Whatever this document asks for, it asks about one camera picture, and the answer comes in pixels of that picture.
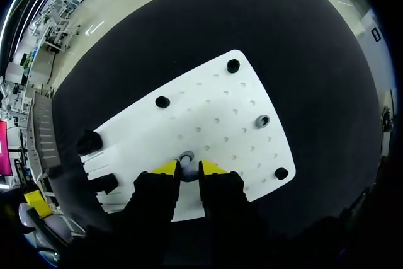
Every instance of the cable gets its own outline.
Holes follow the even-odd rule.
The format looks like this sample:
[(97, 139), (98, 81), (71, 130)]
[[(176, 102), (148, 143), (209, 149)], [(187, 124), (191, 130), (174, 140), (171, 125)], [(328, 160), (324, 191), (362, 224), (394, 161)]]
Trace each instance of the cable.
[(9, 129), (13, 129), (13, 128), (15, 128), (15, 127), (20, 127), (19, 125), (16, 125), (16, 126), (11, 126), (11, 127), (9, 127), (7, 130), (9, 130)]

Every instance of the desk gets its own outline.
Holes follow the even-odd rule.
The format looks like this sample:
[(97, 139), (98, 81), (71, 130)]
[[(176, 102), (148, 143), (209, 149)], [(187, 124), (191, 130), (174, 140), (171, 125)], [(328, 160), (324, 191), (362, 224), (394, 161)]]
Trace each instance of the desk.
[[(270, 96), (297, 170), (291, 182), (254, 202), (273, 232), (294, 236), (339, 215), (373, 184), (381, 139), (377, 93), (356, 38), (328, 0), (153, 0), (90, 49), (52, 100), (64, 174), (50, 183), (63, 211), (82, 225), (108, 228), (76, 153), (84, 129), (233, 49), (245, 54)], [(122, 74), (130, 85), (113, 89)], [(199, 249), (191, 246), (182, 254)]]
[(47, 50), (46, 44), (40, 45), (32, 61), (28, 82), (36, 85), (47, 84), (52, 73), (54, 59), (55, 53)]

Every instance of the white plate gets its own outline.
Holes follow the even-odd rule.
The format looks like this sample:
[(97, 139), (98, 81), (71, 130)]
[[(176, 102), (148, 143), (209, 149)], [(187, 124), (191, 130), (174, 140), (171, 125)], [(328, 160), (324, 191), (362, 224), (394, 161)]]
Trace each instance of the white plate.
[[(231, 59), (237, 73), (227, 71)], [(156, 107), (159, 96), (170, 105)], [(255, 120), (267, 115), (265, 128)], [(88, 179), (114, 173), (120, 182), (112, 195), (99, 197), (108, 212), (123, 209), (142, 171), (152, 171), (182, 152), (236, 171), (252, 201), (292, 180), (295, 166), (287, 138), (273, 104), (244, 54), (232, 50), (161, 86), (95, 130), (103, 149), (82, 157)], [(284, 167), (288, 176), (275, 177)], [(174, 221), (203, 217), (198, 182), (181, 183)]]

